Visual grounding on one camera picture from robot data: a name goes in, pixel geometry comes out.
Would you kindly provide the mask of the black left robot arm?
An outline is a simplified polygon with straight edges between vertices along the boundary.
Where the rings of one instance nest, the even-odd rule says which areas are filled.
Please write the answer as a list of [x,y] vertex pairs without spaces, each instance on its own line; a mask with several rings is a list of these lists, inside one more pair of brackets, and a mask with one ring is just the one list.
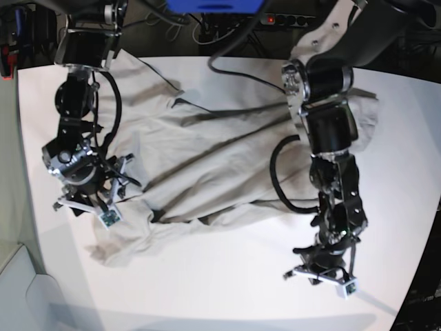
[[274,149],[269,174],[278,198],[292,212],[312,214],[319,231],[313,245],[296,248],[302,264],[287,273],[319,282],[350,277],[354,252],[367,217],[359,195],[359,170],[350,153],[358,129],[347,95],[353,69],[372,62],[414,20],[424,19],[436,1],[329,1],[312,27],[298,39],[283,64],[288,108],[299,119],[311,148],[310,181],[318,191],[316,207],[301,208],[286,197],[276,174],[281,150],[296,140],[283,139]]

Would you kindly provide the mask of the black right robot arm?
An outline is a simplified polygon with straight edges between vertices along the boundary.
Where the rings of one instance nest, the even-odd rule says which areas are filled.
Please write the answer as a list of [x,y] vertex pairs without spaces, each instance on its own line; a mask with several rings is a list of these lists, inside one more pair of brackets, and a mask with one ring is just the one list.
[[[108,158],[122,117],[122,100],[116,81],[108,72],[122,35],[126,1],[93,1],[67,13],[66,27],[54,62],[68,74],[54,98],[59,113],[57,135],[42,148],[48,172],[63,184],[63,195],[54,204],[65,206],[75,216],[107,214],[125,176],[123,158]],[[112,129],[102,142],[97,135],[99,88],[95,74],[101,73],[116,97]]]

